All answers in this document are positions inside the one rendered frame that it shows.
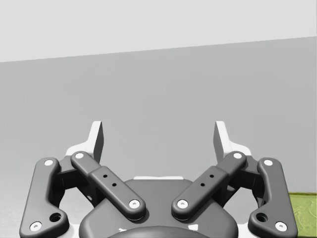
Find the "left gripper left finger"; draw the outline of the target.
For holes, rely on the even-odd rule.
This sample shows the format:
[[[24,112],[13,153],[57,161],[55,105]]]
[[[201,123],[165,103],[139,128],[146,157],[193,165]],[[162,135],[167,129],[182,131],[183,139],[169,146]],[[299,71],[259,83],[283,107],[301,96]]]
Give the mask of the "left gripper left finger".
[[[106,198],[128,220],[146,214],[144,200],[108,167],[100,165],[104,146],[101,121],[92,123],[88,139],[67,149],[65,157],[36,164],[19,229],[22,238],[58,238],[70,222],[60,209],[65,191],[77,187],[93,206]]]

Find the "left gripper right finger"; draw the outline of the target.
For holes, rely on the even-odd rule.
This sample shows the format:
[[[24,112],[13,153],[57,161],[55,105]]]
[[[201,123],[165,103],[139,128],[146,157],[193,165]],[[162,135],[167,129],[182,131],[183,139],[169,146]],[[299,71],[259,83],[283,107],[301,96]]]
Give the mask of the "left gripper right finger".
[[[173,217],[191,219],[208,200],[224,206],[240,189],[252,191],[258,208],[248,230],[259,238],[295,238],[298,235],[282,164],[274,158],[255,160],[248,147],[232,142],[223,121],[216,121],[213,145],[217,164],[209,167],[171,204]]]

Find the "green and blue rectangular can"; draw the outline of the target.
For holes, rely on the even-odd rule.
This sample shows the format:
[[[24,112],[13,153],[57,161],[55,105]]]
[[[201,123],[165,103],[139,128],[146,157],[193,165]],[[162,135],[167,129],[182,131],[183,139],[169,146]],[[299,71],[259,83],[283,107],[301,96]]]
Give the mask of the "green and blue rectangular can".
[[[317,193],[289,193],[297,229],[298,238],[317,238]]]

